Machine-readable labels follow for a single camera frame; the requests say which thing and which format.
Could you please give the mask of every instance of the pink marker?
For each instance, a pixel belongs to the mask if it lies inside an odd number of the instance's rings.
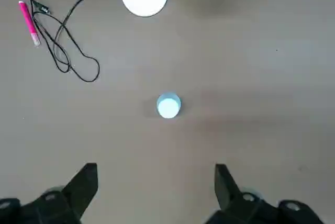
[[[24,2],[19,2],[19,5],[20,5],[20,8],[21,8],[23,17],[26,20],[26,24],[27,24],[29,32],[31,34],[31,38],[33,40],[33,43],[37,47],[41,44],[41,42],[38,38],[37,31],[36,31],[36,28],[34,26],[34,23],[32,22],[31,15],[29,13],[28,7]]]

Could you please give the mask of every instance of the cable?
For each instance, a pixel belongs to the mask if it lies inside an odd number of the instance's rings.
[[[43,39],[44,39],[44,41],[45,41],[45,43],[46,43],[46,45],[48,47],[49,53],[52,56],[52,58],[53,58],[53,60],[54,60],[54,62],[56,64],[57,69],[59,71],[63,72],[63,73],[67,73],[67,72],[70,72],[72,70],[79,79],[81,79],[84,82],[91,83],[91,82],[96,81],[98,79],[99,75],[100,75],[100,63],[99,63],[99,61],[96,58],[90,57],[89,55],[85,54],[82,51],[82,49],[80,48],[80,46],[78,45],[78,43],[76,42],[76,40],[73,38],[73,36],[71,35],[71,33],[69,32],[69,30],[68,30],[68,28],[66,26],[66,24],[67,24],[69,18],[71,17],[72,13],[74,12],[74,10],[77,8],[77,6],[82,1],[84,1],[84,0],[77,0],[75,2],[75,4],[69,10],[67,16],[64,18],[63,21],[61,21],[61,20],[57,19],[56,17],[52,16],[51,13],[50,13],[50,11],[49,11],[49,8],[47,6],[39,3],[36,0],[30,0],[30,10],[31,10],[32,20],[33,20],[36,28],[38,29],[38,31],[42,35],[42,37],[43,37]],[[50,33],[46,30],[46,28],[43,26],[43,24],[37,19],[38,15],[48,16],[48,17],[50,17],[53,20],[55,20],[55,21],[58,22],[59,28],[58,28],[58,30],[57,30],[57,32],[56,32],[56,34],[55,34],[54,37],[52,35],[50,35]],[[59,40],[61,34],[63,33],[63,31],[66,32],[66,34],[68,35],[68,37],[71,39],[71,41],[73,42],[73,44],[76,46],[76,48],[78,49],[78,51],[80,52],[80,54],[83,57],[91,59],[91,60],[93,60],[96,63],[96,65],[97,65],[97,74],[96,74],[96,76],[93,79],[87,80],[87,79],[83,78],[77,72],[77,70],[73,67],[73,65],[71,64],[70,57],[67,54],[66,50],[64,49],[63,46],[61,46],[58,43],[58,40]],[[64,60],[61,60],[58,57],[56,49],[59,49],[62,52],[62,54],[65,56]]]

